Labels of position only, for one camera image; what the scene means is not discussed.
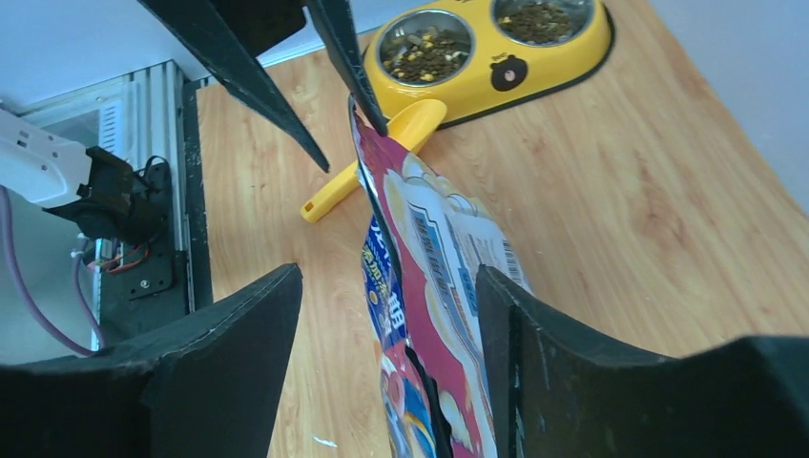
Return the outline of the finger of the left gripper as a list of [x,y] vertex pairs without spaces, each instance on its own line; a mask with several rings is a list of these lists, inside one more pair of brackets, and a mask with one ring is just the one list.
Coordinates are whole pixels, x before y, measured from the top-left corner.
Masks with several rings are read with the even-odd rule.
[[388,135],[382,114],[363,65],[358,35],[347,0],[308,0],[312,23],[322,39],[329,59],[354,96],[371,126],[381,136]]
[[230,95],[295,139],[327,172],[330,163],[256,57],[211,1],[155,0],[141,5],[214,76]]

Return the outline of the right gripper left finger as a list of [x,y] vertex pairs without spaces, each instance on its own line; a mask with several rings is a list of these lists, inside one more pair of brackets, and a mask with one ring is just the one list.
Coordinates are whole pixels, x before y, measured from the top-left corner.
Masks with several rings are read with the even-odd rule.
[[301,311],[279,266],[91,357],[1,369],[5,457],[263,457]]

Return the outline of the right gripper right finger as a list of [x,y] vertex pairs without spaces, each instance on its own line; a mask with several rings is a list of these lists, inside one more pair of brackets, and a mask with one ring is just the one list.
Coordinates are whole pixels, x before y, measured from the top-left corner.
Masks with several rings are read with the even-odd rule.
[[677,359],[477,273],[500,457],[804,457],[808,341],[748,336]]

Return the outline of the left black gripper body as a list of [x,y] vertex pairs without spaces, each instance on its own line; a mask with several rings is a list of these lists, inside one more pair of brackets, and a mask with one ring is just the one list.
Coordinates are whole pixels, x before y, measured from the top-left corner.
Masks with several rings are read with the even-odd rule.
[[301,0],[213,0],[212,5],[253,57],[306,25]]

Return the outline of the yellow plastic scoop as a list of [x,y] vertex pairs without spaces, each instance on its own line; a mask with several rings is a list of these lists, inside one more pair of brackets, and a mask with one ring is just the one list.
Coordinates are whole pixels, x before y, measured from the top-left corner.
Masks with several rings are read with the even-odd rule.
[[332,177],[300,209],[308,222],[316,222],[363,186],[373,200],[381,188],[375,175],[394,169],[408,156],[416,156],[444,121],[447,106],[437,99],[416,101],[387,122],[387,136],[364,125],[354,113],[349,117],[351,134],[359,158]]

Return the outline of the pink pet food bag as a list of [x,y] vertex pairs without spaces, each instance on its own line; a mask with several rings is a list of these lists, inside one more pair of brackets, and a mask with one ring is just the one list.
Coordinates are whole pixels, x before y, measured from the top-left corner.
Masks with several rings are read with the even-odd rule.
[[523,269],[483,202],[417,155],[375,183],[361,268],[391,453],[493,457],[474,278],[490,266],[526,286]]

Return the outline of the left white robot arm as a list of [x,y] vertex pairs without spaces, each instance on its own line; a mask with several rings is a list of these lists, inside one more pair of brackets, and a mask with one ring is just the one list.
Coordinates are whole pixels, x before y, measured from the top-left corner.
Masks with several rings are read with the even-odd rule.
[[[312,24],[332,65],[372,126],[387,134],[347,1],[145,1],[154,16],[242,104],[294,138],[325,172],[330,163],[259,64],[262,52]],[[92,239],[135,246],[160,235],[166,214],[135,193],[139,176],[125,160],[1,113],[1,207],[10,230],[8,193],[74,222]]]

